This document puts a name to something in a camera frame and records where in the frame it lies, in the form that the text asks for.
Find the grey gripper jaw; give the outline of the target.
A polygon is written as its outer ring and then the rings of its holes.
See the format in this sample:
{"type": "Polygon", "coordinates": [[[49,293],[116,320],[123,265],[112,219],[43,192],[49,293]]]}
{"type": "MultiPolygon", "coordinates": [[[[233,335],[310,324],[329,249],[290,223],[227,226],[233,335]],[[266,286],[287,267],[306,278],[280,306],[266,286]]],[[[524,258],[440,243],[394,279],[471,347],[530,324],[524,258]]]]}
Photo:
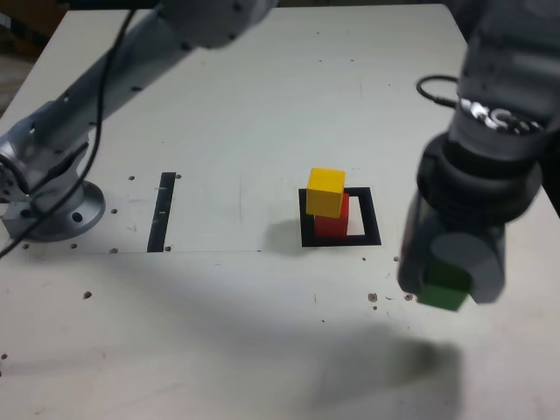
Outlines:
{"type": "Polygon", "coordinates": [[[420,194],[415,194],[407,214],[397,272],[397,281],[405,293],[418,294],[421,290],[431,241],[439,230],[436,212],[420,194]]]}
{"type": "Polygon", "coordinates": [[[442,285],[460,288],[477,304],[491,304],[505,287],[505,228],[448,232],[430,245],[435,274],[442,285]]]}

